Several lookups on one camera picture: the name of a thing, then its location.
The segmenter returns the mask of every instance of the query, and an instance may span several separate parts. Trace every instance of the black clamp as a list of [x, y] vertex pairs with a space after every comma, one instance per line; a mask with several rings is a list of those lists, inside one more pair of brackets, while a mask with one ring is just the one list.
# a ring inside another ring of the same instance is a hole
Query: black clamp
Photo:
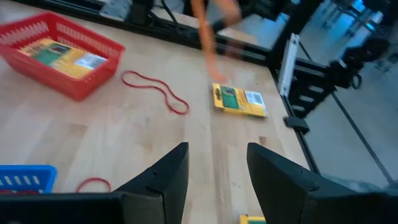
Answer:
[[302, 131], [303, 134], [306, 134], [307, 132], [310, 131], [310, 128], [307, 125], [307, 122], [305, 122], [304, 119], [298, 118], [298, 117], [284, 117], [285, 125], [289, 128], [293, 128], [296, 131]]

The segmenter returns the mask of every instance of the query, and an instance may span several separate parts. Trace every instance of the white barcode label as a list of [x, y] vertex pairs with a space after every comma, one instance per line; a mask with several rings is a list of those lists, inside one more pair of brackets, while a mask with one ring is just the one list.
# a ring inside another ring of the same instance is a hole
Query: white barcode label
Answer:
[[262, 100], [262, 96], [260, 93], [252, 91], [245, 91], [244, 93], [246, 94], [246, 99], [248, 100], [248, 103], [254, 103], [265, 107], [264, 101]]
[[85, 53], [84, 56], [76, 60], [75, 64], [93, 70], [105, 61], [106, 59], [103, 57], [91, 53]]

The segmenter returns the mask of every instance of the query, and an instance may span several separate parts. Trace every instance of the green label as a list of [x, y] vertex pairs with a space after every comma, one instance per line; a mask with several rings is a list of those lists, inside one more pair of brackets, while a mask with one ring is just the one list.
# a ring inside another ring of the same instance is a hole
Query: green label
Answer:
[[51, 66], [51, 64], [60, 58], [63, 54], [70, 50], [69, 47], [53, 43], [47, 49], [41, 50], [35, 56], [34, 59], [42, 62], [45, 65]]
[[236, 98], [236, 93], [234, 88], [222, 86], [221, 98], [223, 99], [223, 106], [225, 108], [239, 109], [239, 103]]

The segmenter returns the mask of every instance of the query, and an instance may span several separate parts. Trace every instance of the package in basket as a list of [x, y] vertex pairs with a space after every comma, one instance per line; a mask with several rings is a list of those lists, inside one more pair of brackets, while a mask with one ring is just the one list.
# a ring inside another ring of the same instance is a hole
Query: package in basket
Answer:
[[76, 79], [83, 78], [106, 61], [98, 55], [48, 38], [31, 43], [21, 52]]

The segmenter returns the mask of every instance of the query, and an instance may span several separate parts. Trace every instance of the plastic basket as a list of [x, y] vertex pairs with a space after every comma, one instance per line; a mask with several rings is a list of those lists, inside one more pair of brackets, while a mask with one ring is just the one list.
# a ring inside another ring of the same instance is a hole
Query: plastic basket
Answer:
[[[86, 50], [107, 61], [83, 78], [74, 79], [18, 51], [43, 38]], [[0, 54], [15, 71], [78, 101], [114, 75], [124, 49], [122, 45], [52, 12], [0, 25]]]
[[51, 193], [56, 175], [50, 165], [0, 165], [0, 190]]

